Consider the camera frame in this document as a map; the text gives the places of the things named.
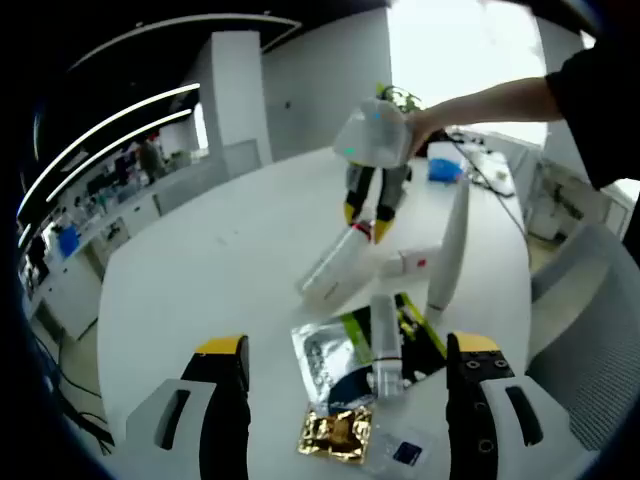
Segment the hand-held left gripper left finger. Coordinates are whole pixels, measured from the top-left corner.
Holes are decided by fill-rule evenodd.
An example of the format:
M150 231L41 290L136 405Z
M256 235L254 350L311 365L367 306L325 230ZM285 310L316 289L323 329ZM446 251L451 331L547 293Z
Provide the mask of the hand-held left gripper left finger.
M249 338L212 338L126 421L126 479L246 479Z

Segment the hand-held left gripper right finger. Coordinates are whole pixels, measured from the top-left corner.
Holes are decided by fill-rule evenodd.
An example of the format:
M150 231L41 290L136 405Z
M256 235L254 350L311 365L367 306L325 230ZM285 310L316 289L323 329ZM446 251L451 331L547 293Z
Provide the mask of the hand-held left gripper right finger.
M493 340L450 333L446 376L452 479L553 479L571 463L567 412Z

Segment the person's right hand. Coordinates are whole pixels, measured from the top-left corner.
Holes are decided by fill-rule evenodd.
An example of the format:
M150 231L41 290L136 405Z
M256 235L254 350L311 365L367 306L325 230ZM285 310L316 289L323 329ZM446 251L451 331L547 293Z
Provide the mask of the person's right hand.
M432 134L444 128L436 107L413 111L406 116L405 121L411 133L409 159L416 156Z

